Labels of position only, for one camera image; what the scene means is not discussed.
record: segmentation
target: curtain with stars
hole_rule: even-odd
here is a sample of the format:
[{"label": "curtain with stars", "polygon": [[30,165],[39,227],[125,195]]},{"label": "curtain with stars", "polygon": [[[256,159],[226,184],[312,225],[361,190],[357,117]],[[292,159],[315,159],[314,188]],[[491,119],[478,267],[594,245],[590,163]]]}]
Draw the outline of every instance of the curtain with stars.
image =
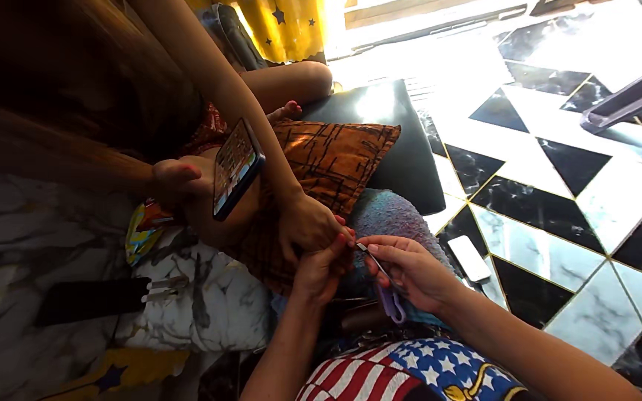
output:
[{"label": "curtain with stars", "polygon": [[259,53],[275,63],[307,59],[323,50],[327,37],[325,0],[187,0],[187,3],[194,10],[206,9],[212,3],[237,5]]}]

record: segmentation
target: white remote control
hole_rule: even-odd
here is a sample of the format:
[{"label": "white remote control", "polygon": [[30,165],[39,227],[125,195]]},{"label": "white remote control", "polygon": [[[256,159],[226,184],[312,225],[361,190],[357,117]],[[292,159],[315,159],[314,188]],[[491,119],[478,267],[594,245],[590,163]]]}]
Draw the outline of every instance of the white remote control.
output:
[{"label": "white remote control", "polygon": [[482,256],[479,255],[467,235],[452,239],[447,244],[455,254],[457,262],[462,266],[468,280],[477,283],[490,277],[491,273],[487,264],[482,260]]}]

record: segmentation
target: orange patterned pillow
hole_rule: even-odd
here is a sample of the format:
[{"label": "orange patterned pillow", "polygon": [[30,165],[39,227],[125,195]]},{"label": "orange patterned pillow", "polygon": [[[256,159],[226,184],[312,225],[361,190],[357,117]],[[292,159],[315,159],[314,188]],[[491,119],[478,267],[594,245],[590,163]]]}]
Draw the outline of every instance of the orange patterned pillow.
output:
[{"label": "orange patterned pillow", "polygon": [[[400,125],[286,120],[277,123],[274,132],[304,192],[346,218],[400,136]],[[268,186],[262,187],[259,206],[245,238],[222,251],[244,263],[272,291],[288,296],[296,269],[282,256],[279,210]]]}]

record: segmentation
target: black smartphone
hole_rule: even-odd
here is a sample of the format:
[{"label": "black smartphone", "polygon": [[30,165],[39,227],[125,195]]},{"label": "black smartphone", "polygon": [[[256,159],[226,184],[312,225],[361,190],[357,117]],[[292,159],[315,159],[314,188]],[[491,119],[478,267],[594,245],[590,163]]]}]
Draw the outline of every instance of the black smartphone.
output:
[{"label": "black smartphone", "polygon": [[264,152],[246,119],[240,118],[215,157],[212,217],[224,221],[264,165]]},{"label": "black smartphone", "polygon": [[34,327],[78,322],[145,309],[141,297],[149,292],[150,278],[75,281],[54,284],[46,293]]}]

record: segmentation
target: american flag print clothing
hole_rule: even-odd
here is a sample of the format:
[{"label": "american flag print clothing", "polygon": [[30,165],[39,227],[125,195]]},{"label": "american flag print clothing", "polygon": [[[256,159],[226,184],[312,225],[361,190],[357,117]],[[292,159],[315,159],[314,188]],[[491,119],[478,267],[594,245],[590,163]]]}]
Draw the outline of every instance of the american flag print clothing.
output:
[{"label": "american flag print clothing", "polygon": [[525,401],[520,382],[461,342],[429,338],[388,343],[319,365],[297,401]]}]

